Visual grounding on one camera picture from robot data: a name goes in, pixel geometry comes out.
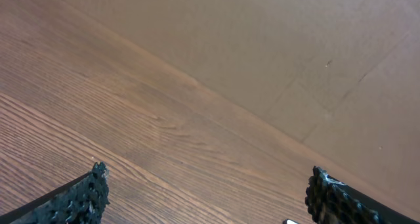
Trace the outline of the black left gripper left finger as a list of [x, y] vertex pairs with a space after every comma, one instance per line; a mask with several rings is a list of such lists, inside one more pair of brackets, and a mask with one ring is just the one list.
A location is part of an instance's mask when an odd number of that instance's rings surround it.
[[108, 169], [95, 163], [91, 171], [1, 216], [1, 224], [100, 223], [108, 200]]

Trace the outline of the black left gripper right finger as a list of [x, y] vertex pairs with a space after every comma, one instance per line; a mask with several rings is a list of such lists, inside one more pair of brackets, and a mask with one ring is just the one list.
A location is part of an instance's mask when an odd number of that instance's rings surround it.
[[305, 204], [317, 224], [419, 224], [315, 166]]

